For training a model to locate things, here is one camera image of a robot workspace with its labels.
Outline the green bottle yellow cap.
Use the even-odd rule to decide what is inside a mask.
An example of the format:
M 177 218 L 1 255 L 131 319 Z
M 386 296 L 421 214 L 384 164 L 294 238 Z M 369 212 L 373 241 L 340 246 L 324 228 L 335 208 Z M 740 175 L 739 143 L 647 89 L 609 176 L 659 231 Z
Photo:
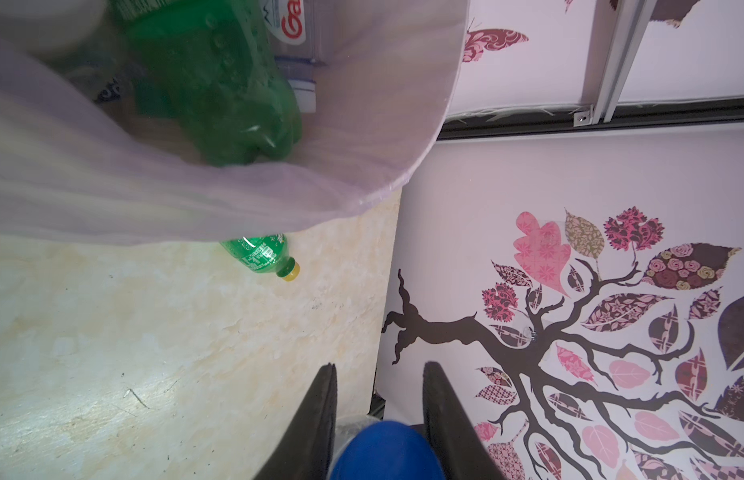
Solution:
M 299 276 L 300 265 L 290 254 L 288 239 L 284 234 L 242 237 L 220 242 L 220 245 L 254 273 L 273 273 L 286 282 L 294 281 Z

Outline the green plastic bottle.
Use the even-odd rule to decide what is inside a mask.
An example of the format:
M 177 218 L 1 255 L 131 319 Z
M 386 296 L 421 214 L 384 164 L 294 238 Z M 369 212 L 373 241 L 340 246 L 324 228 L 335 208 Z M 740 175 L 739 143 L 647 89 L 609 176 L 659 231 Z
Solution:
M 128 47 L 210 165 L 283 160 L 302 137 L 255 1 L 112 1 Z

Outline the small blue label bottle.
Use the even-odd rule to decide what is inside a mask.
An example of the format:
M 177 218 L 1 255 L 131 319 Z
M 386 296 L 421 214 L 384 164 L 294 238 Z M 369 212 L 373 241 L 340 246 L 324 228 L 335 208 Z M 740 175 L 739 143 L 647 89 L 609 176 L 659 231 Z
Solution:
M 422 434 L 397 421 L 369 415 L 343 417 L 336 422 L 334 447 L 326 478 L 443 479 L 436 453 Z

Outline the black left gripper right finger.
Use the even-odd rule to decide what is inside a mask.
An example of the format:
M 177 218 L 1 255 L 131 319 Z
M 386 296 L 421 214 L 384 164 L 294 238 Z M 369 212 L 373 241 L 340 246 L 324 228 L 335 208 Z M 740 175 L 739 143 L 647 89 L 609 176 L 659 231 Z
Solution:
M 425 437 L 446 479 L 504 478 L 484 449 L 438 362 L 430 361 L 424 365 L 422 405 Z

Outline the tall clear bottle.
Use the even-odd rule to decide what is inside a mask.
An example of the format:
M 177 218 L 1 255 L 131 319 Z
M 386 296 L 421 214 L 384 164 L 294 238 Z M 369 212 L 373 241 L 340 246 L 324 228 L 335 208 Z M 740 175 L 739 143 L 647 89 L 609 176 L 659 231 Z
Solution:
M 258 6 L 276 65 L 292 88 L 299 110 L 317 108 L 314 70 L 320 63 L 316 1 L 260 0 Z

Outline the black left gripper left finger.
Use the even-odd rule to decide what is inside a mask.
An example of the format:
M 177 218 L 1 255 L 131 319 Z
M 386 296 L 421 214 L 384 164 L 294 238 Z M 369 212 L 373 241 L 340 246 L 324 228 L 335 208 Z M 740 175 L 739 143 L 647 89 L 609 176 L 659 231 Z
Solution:
M 327 478 L 337 415 L 337 371 L 323 365 L 256 480 Z

